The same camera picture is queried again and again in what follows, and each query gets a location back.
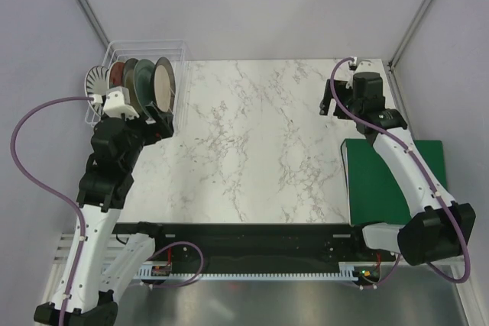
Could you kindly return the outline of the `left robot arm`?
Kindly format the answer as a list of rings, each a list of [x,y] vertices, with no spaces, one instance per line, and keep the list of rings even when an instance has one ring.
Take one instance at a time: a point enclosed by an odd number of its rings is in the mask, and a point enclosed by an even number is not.
[[[112,232],[134,182],[132,173],[142,149],[173,136],[173,115],[149,108],[153,123],[105,117],[91,137],[92,153],[79,181],[76,222],[66,268],[53,298],[36,307],[34,320],[46,325],[112,325],[118,303],[149,257],[167,253],[158,234],[132,234],[108,268],[104,261]]]

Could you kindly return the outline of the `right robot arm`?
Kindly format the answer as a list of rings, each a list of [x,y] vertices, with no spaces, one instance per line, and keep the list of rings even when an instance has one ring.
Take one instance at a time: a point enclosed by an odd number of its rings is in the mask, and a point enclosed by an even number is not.
[[[345,149],[348,200],[369,216],[356,224],[361,234],[350,240],[351,254],[367,260],[385,250],[412,266],[462,257],[469,265],[475,211],[458,203],[429,168],[401,113],[387,107],[383,86],[376,72],[357,72],[348,81],[329,78],[319,105],[326,115],[335,102],[333,115],[353,121],[381,162],[376,169],[351,145]]]

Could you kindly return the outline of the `black striped rim plate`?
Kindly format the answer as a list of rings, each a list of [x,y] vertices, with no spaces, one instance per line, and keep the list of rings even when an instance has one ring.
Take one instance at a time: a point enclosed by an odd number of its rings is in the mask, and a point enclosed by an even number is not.
[[[128,90],[130,101],[133,102],[134,97],[134,69],[138,63],[138,59],[130,58],[125,62],[122,81],[123,86]]]

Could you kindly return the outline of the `brown rim cream plate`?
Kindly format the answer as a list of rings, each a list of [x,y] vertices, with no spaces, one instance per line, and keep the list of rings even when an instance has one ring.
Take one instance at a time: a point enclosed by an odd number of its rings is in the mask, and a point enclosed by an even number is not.
[[[176,94],[175,75],[171,62],[161,57],[152,76],[154,100],[162,112],[173,112]]]

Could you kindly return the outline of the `teal green plate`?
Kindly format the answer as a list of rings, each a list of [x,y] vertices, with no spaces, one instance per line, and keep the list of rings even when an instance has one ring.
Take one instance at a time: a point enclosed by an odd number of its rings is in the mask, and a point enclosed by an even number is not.
[[[134,68],[134,88],[141,107],[146,107],[154,97],[151,77],[154,71],[154,63],[147,59],[141,59]]]

